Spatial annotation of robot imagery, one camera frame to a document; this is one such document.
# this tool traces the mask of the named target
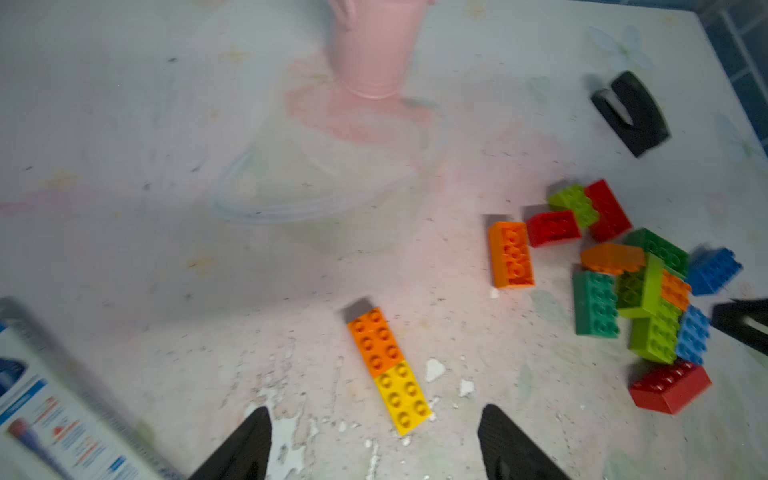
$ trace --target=dark green lego brick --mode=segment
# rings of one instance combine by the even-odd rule
[[[682,280],[688,276],[688,254],[647,228],[635,230],[627,235],[624,244],[640,247],[661,258],[667,270]]]
[[[576,334],[617,338],[616,298],[614,279],[610,275],[595,272],[574,275]]]

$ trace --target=blue lego brick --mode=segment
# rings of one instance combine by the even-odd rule
[[[701,356],[707,351],[710,338],[710,319],[698,308],[689,305],[680,319],[680,331],[677,332],[677,346],[674,352],[681,359],[697,365],[703,365]]]
[[[733,258],[733,252],[720,248],[695,259],[688,268],[690,292],[694,296],[714,295],[730,282],[743,266]]]

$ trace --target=table surface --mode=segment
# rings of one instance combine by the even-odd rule
[[[697,17],[439,2],[404,94],[439,106],[451,131],[416,194],[365,205],[361,230],[225,221],[211,197],[227,168],[281,133],[270,119],[292,114],[297,85],[333,88],[330,26],[321,0],[3,2],[0,292],[184,474],[266,404],[272,480],[484,478],[476,430],[492,402],[572,478],[765,475],[765,356],[714,331],[713,387],[676,417],[648,412],[627,392],[643,368],[628,321],[618,340],[574,334],[571,273],[589,240],[534,250],[535,288],[494,298],[489,280],[489,218],[520,220],[552,185],[604,177],[636,227],[745,265],[694,305],[768,293],[766,161],[728,148],[753,132]],[[632,45],[601,49],[590,27]],[[622,64],[672,133],[641,159],[588,98]],[[435,413],[402,439],[342,321],[364,296]],[[426,382],[430,359],[446,371]],[[462,382],[474,391],[460,396]]]

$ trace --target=black clip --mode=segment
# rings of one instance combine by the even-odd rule
[[[631,124],[624,121],[608,102],[605,95],[610,91],[607,88],[594,92],[592,103],[635,157],[669,138],[661,110],[635,74],[631,71],[622,73],[611,82],[611,90],[627,109]]]

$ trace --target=blue tile wall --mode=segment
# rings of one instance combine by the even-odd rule
[[[676,8],[679,10],[696,10],[706,0],[584,0],[586,2],[616,3],[634,5],[636,7]]]
[[[712,47],[768,155],[768,11],[736,0],[704,26]]]
[[[744,75],[733,83],[733,89],[741,100],[757,137],[768,137],[768,101],[757,86],[755,77],[752,74]]]
[[[733,36],[728,32],[728,26],[722,18],[718,18],[707,27],[707,36],[710,38],[712,48],[715,49],[717,57],[729,77],[746,68],[746,60],[739,52],[739,46],[736,45]]]
[[[763,0],[741,0],[728,8],[728,13],[736,28],[743,28],[763,13]]]
[[[768,20],[762,20],[742,35],[744,46],[763,78],[768,78]]]

